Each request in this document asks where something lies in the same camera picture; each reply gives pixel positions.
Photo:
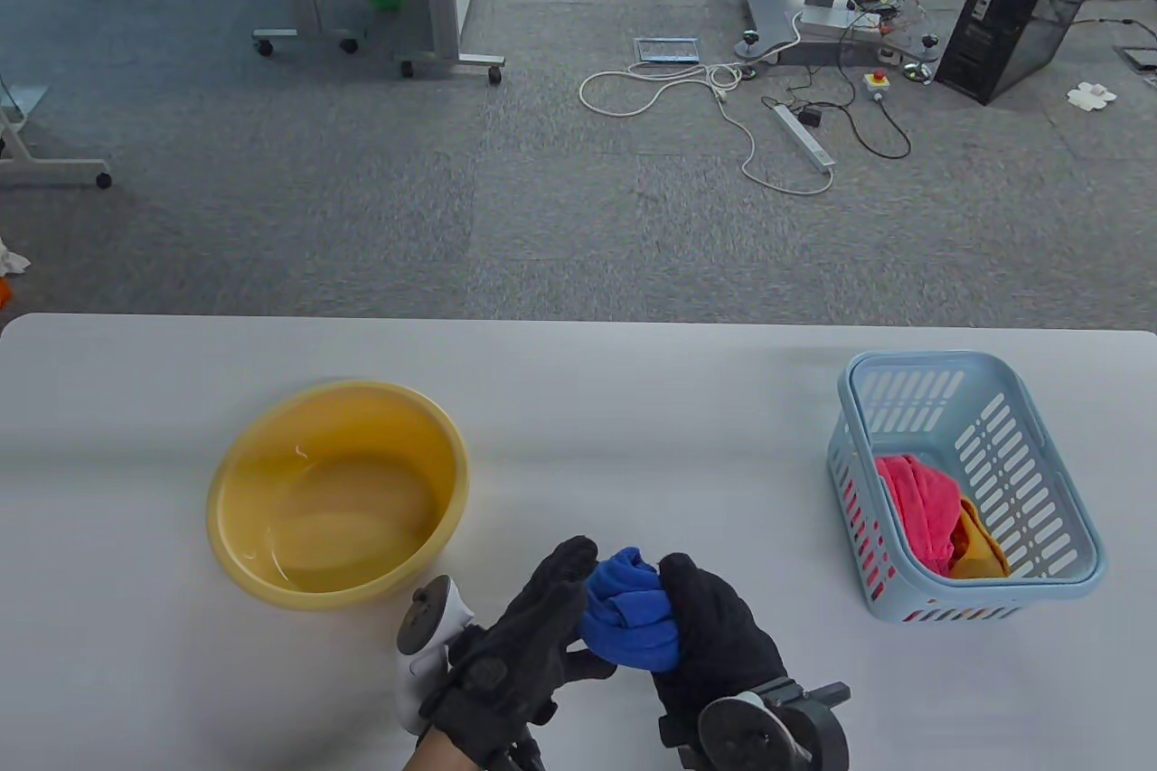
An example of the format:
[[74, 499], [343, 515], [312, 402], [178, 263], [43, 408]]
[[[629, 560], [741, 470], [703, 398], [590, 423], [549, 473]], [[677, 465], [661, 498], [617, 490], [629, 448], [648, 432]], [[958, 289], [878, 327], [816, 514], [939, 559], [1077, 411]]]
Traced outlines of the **person's left hand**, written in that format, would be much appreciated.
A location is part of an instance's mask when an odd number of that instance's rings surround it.
[[554, 693], [572, 682], [604, 681], [616, 664], [575, 649], [598, 565], [594, 539], [565, 539], [537, 566], [504, 614], [471, 627], [450, 653], [445, 680], [422, 702], [428, 729], [408, 770], [539, 768], [531, 726], [557, 713]]

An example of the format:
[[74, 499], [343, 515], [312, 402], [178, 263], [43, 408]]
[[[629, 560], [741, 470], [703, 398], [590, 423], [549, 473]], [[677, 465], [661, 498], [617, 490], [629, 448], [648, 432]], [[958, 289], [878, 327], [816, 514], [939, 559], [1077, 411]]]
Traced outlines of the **person's right hand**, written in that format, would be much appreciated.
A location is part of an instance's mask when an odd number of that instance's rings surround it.
[[679, 645], [673, 671], [653, 676], [666, 717], [690, 729], [712, 702], [788, 676], [778, 644], [718, 574], [690, 555], [670, 553], [659, 560], [659, 580]]

